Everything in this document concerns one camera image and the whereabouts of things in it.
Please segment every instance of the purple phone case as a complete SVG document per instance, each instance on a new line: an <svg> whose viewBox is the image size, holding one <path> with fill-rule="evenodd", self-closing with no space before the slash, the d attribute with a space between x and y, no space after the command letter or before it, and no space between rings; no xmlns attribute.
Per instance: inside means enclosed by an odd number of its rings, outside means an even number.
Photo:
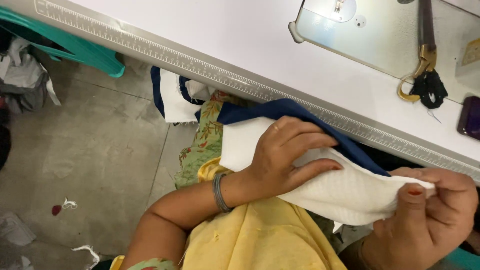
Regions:
<svg viewBox="0 0 480 270"><path fill-rule="evenodd" d="M458 132L480 140L480 98L468 97L463 102Z"/></svg>

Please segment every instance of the sewing machine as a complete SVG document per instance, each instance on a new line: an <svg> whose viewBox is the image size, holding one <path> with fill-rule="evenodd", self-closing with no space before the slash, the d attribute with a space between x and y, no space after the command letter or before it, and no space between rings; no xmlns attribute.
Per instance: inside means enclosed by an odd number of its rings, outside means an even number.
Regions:
<svg viewBox="0 0 480 270"><path fill-rule="evenodd" d="M289 29L297 43L311 42L401 79L412 74L419 63L418 3L305 0ZM448 98L461 103L468 93L480 96L480 86L470 88L455 78L457 62L463 58L462 47L467 44L465 37L480 37L480 17L440 0L433 0L432 7L438 45L436 70Z"/></svg>

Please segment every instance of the red stain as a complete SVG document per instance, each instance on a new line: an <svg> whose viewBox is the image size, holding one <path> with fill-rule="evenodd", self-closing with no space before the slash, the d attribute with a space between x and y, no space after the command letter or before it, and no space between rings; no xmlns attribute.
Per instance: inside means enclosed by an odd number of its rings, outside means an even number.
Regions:
<svg viewBox="0 0 480 270"><path fill-rule="evenodd" d="M61 211L61 205L55 205L52 207L52 215L56 216L60 213Z"/></svg>

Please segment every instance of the fingernail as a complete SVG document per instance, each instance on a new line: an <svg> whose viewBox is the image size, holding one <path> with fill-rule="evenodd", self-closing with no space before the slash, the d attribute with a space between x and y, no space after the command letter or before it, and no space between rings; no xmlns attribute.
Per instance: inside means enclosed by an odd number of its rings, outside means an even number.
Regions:
<svg viewBox="0 0 480 270"><path fill-rule="evenodd" d="M423 189L421 186L419 186L418 184L416 185L411 185L409 188L408 188L408 194L412 195L412 196L420 196L422 195L423 193Z"/></svg>

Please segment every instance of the woman's right hand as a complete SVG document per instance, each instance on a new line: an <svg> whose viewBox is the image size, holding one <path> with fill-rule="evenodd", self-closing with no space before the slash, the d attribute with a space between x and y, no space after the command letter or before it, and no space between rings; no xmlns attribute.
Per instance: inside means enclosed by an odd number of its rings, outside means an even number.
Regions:
<svg viewBox="0 0 480 270"><path fill-rule="evenodd" d="M337 144L317 125L284 116L260 137L252 164L240 173L255 199L285 194L321 173L342 169L331 159L313 160L298 168L292 165L309 149Z"/></svg>
<svg viewBox="0 0 480 270"><path fill-rule="evenodd" d="M362 257L372 270L425 270L470 234L479 203L475 183L445 169L400 168L391 175L433 183L437 195L427 199L419 184L403 186L395 215L373 224Z"/></svg>

